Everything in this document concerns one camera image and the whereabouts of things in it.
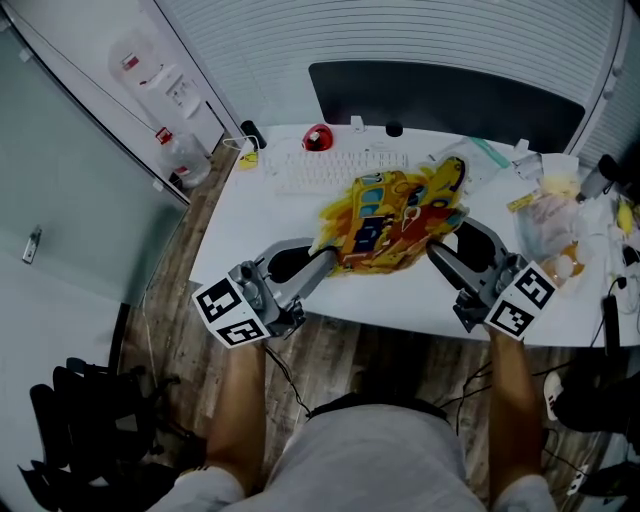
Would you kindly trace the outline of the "yellow printed cloth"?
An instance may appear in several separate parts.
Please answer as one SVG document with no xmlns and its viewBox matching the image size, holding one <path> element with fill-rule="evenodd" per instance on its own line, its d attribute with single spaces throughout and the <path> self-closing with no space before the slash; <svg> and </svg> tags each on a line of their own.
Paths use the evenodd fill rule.
<svg viewBox="0 0 640 512">
<path fill-rule="evenodd" d="M 390 274 L 412 266 L 430 242 L 457 230 L 468 215 L 461 204 L 466 160 L 450 155 L 436 167 L 398 169 L 357 177 L 319 214 L 309 253 L 334 249 L 331 276 Z"/>
</svg>

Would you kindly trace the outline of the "person's right forearm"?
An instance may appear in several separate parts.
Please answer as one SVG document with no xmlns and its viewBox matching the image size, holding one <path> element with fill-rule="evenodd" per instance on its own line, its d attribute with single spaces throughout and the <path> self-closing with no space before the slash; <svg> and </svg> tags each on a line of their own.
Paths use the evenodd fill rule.
<svg viewBox="0 0 640 512">
<path fill-rule="evenodd" d="M 524 344 L 494 329 L 489 410 L 489 496 L 492 504 L 514 482 L 541 473 L 542 406 Z"/>
</svg>

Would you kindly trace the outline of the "gray plastic zip pouch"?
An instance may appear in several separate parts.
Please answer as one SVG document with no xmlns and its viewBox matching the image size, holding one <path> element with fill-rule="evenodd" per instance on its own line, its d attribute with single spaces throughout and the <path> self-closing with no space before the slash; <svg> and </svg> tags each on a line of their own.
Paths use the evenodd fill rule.
<svg viewBox="0 0 640 512">
<path fill-rule="evenodd" d="M 427 157 L 429 164 L 442 163 L 448 157 L 458 157 L 466 165 L 463 192 L 469 196 L 487 185 L 496 175 L 511 167 L 511 162 L 489 142 L 481 138 L 463 137 Z"/>
</svg>

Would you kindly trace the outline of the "white water dispenser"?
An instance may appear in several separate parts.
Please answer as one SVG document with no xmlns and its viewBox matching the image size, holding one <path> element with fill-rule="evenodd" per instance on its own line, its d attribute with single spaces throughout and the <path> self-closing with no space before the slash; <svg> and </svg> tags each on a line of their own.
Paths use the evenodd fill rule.
<svg viewBox="0 0 640 512">
<path fill-rule="evenodd" d="M 214 151 L 224 128 L 178 65 L 164 66 L 150 80 L 141 82 L 137 92 L 156 130 L 191 134 L 207 155 Z"/>
</svg>

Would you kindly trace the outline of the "white window blinds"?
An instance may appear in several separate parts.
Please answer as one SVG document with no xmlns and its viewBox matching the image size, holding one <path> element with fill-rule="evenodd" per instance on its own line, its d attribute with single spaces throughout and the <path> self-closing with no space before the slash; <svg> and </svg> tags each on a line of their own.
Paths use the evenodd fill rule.
<svg viewBox="0 0 640 512">
<path fill-rule="evenodd" d="M 568 146 L 604 85 L 625 10 L 624 0 L 156 3 L 238 122 L 328 123 L 314 63 L 415 62 L 497 75 L 583 106 Z"/>
</svg>

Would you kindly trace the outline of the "orange juice bottle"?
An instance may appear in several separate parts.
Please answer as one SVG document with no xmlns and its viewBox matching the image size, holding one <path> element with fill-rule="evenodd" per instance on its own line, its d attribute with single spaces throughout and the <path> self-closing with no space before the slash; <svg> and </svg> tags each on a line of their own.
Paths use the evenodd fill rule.
<svg viewBox="0 0 640 512">
<path fill-rule="evenodd" d="M 540 267 L 557 288 L 561 288 L 574 272 L 573 259 L 566 254 L 550 257 Z"/>
<path fill-rule="evenodd" d="M 593 257 L 593 250 L 588 241 L 576 240 L 563 250 L 563 254 L 571 260 L 573 266 L 571 276 L 575 277 L 584 271 Z"/>
</svg>

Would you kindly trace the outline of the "person's black shorts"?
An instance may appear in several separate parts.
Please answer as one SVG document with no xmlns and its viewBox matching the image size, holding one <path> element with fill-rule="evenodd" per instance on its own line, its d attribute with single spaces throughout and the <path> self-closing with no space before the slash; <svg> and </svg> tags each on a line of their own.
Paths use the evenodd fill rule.
<svg viewBox="0 0 640 512">
<path fill-rule="evenodd" d="M 337 398 L 329 403 L 321 405 L 313 409 L 308 418 L 312 419 L 321 414 L 334 412 L 342 409 L 366 406 L 366 405 L 389 405 L 394 407 L 405 408 L 424 414 L 428 414 L 444 421 L 447 420 L 447 414 L 441 408 L 435 405 L 415 398 L 415 397 L 398 397 L 398 396 L 378 396 L 358 393 L 348 393 L 340 398 Z"/>
</svg>

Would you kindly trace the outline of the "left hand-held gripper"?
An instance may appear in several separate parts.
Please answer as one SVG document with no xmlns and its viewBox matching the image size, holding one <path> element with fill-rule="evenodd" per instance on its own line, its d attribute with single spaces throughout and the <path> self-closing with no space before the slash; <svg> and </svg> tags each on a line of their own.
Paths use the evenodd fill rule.
<svg viewBox="0 0 640 512">
<path fill-rule="evenodd" d="M 217 282 L 197 289 L 192 301 L 209 333 L 225 347 L 238 348 L 295 332 L 305 322 L 300 301 L 283 308 L 276 300 L 307 298 L 337 263 L 334 248 L 310 255 L 312 242 L 278 241 L 257 256 L 255 264 L 239 264 Z M 262 277 L 273 281 L 273 294 Z"/>
</svg>

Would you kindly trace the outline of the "large clear dispenser water bottle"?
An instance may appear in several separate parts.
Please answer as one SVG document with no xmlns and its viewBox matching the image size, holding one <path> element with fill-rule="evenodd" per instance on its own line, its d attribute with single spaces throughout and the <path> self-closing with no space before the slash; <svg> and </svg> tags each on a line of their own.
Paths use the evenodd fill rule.
<svg viewBox="0 0 640 512">
<path fill-rule="evenodd" d="M 107 64 L 111 76 L 127 88 L 146 84 L 164 67 L 153 39 L 140 29 L 124 33 L 110 46 Z"/>
</svg>

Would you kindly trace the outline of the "person's left forearm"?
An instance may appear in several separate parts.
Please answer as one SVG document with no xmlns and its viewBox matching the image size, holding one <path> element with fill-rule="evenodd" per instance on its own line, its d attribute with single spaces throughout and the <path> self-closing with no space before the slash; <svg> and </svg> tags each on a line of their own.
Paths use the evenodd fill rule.
<svg viewBox="0 0 640 512">
<path fill-rule="evenodd" d="M 265 369 L 260 344 L 228 351 L 207 436 L 207 463 L 229 472 L 246 493 L 257 483 L 265 454 Z"/>
</svg>

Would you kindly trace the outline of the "black power strip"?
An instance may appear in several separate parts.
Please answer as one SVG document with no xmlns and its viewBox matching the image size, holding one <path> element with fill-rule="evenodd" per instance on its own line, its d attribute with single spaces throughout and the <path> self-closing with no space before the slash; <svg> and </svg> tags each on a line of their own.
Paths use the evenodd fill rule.
<svg viewBox="0 0 640 512">
<path fill-rule="evenodd" d="M 604 348 L 607 356 L 613 356 L 620 349 L 620 326 L 617 299 L 608 294 L 602 301 Z"/>
</svg>

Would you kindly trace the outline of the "clear water jug red cap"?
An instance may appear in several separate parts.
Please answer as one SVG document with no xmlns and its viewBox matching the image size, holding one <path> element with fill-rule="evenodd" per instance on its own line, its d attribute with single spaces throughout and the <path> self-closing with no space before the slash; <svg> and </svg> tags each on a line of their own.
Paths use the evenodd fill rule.
<svg viewBox="0 0 640 512">
<path fill-rule="evenodd" d="M 162 127 L 155 138 L 159 143 L 157 161 L 164 171 L 175 174 L 186 189 L 205 181 L 211 164 L 192 134 Z"/>
</svg>

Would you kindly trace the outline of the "red round object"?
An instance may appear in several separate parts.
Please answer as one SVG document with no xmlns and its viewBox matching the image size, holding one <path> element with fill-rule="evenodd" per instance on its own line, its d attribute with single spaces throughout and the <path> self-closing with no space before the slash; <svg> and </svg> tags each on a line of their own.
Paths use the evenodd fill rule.
<svg viewBox="0 0 640 512">
<path fill-rule="evenodd" d="M 329 150 L 333 142 L 331 129 L 324 124 L 316 124 L 304 135 L 302 147 L 308 152 L 323 152 Z"/>
</svg>

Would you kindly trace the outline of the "dark insulated bottle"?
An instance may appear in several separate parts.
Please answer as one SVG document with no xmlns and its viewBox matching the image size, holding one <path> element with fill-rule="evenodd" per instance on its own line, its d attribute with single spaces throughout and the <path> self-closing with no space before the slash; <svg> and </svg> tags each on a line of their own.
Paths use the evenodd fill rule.
<svg viewBox="0 0 640 512">
<path fill-rule="evenodd" d="M 576 196 L 578 203 L 596 199 L 617 181 L 618 165 L 608 154 L 603 155 L 580 185 Z"/>
</svg>

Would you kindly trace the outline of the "white keyboard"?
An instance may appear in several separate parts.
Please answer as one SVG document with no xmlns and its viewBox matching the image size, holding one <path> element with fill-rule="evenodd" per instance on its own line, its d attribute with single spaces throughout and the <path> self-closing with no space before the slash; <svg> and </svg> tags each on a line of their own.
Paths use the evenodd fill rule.
<svg viewBox="0 0 640 512">
<path fill-rule="evenodd" d="M 361 176 L 408 168 L 408 156 L 391 151 L 296 152 L 270 163 L 269 177 L 278 193 L 332 194 Z"/>
</svg>

